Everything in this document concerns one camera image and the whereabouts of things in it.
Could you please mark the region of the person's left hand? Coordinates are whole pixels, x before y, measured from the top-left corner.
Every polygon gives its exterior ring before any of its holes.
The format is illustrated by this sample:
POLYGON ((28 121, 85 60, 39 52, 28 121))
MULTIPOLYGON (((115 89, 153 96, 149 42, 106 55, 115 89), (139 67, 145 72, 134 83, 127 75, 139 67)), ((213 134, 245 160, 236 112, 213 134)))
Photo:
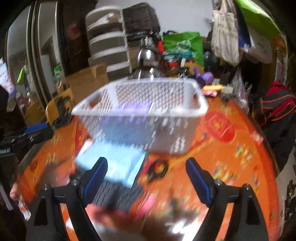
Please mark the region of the person's left hand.
POLYGON ((14 182, 10 191, 10 198, 13 201, 18 201, 20 198, 21 192, 19 190, 19 184, 18 182, 14 182))

